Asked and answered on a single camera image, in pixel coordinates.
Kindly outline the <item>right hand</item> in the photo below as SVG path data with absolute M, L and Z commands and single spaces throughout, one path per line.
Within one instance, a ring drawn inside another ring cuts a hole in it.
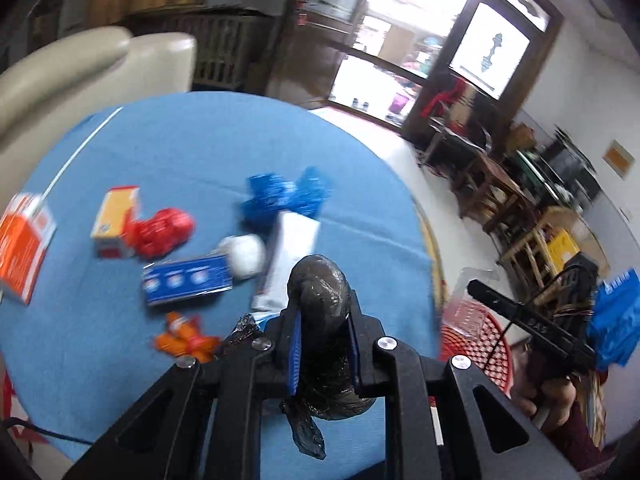
M 538 388 L 521 378 L 511 389 L 511 400 L 545 434 L 563 426 L 570 418 L 576 388 L 570 378 L 551 379 Z

